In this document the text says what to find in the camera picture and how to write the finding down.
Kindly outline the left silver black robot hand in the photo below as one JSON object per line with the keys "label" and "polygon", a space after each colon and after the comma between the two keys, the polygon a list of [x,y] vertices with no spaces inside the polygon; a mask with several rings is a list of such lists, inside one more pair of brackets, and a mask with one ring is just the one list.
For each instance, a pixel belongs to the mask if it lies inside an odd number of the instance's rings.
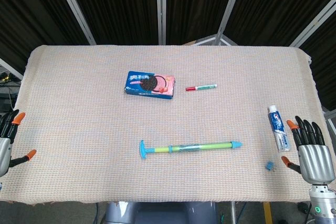
{"label": "left silver black robot hand", "polygon": [[12,159],[12,148],[18,126],[25,118],[25,112],[14,110],[1,116],[1,177],[7,174],[10,168],[31,160],[36,150],[31,150],[23,157]]}

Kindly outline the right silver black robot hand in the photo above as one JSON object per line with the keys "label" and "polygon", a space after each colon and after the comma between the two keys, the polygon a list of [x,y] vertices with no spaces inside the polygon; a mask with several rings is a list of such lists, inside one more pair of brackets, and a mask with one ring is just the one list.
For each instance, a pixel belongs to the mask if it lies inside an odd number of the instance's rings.
{"label": "right silver black robot hand", "polygon": [[301,174],[312,185],[327,185],[335,180],[331,153],[326,146],[323,133],[316,122],[295,117],[296,123],[287,120],[299,157],[299,164],[294,164],[287,157],[281,160],[287,168]]}

